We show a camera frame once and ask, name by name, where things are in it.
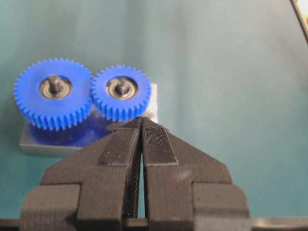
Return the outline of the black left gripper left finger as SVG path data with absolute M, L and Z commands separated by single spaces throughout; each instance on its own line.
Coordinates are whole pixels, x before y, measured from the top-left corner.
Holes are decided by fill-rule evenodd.
M 24 202 L 23 231 L 120 231 L 137 213 L 142 118 L 48 167 Z

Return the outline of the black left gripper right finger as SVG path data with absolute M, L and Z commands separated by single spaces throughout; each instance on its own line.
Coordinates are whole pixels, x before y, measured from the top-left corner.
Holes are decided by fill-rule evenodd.
M 142 143 L 149 230 L 249 230 L 245 192 L 223 163 L 148 118 Z

